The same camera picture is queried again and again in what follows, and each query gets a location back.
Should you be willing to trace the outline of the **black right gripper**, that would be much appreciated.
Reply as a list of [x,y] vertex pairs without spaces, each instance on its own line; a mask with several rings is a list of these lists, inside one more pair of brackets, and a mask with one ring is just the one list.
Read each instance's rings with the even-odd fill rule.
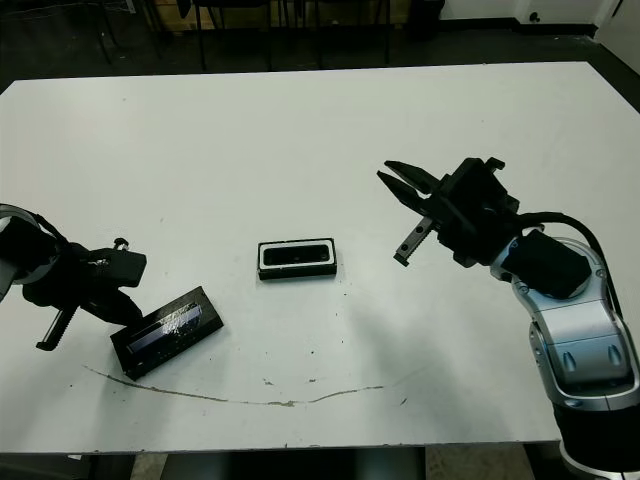
[[404,206],[421,216],[394,253],[400,264],[407,266],[432,232],[465,268],[492,264],[520,234],[519,201],[493,172],[453,172],[438,179],[400,161],[388,160],[384,165],[397,176],[378,172],[378,178]]

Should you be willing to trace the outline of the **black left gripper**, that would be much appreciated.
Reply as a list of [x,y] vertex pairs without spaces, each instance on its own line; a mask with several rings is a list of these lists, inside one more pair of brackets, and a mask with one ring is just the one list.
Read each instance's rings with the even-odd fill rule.
[[25,300],[57,310],[44,338],[36,343],[38,349],[56,348],[79,309],[115,325],[143,318],[135,302],[115,284],[118,254],[115,249],[88,250],[70,244],[46,274],[23,285]]

